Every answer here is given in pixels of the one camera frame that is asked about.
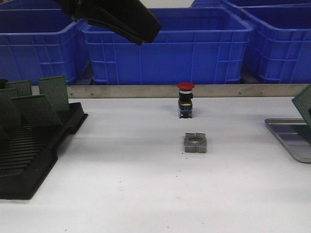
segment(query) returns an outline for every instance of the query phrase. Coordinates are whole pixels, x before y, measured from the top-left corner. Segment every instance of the white table surface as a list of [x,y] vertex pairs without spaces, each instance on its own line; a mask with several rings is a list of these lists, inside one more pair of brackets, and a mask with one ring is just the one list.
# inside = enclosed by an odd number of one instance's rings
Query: white table surface
[[[89,117],[30,201],[0,200],[1,233],[310,233],[311,165],[265,126],[291,98],[80,101]],[[208,152],[184,153],[185,133]]]

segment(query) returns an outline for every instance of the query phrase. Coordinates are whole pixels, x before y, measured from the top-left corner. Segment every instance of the metal strip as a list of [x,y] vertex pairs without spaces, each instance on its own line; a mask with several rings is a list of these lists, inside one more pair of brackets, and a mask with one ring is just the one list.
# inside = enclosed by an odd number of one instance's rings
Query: metal strip
[[[293,97],[307,84],[196,85],[195,98],[202,97]],[[176,85],[68,86],[73,99],[178,98]],[[33,94],[39,94],[33,86]]]

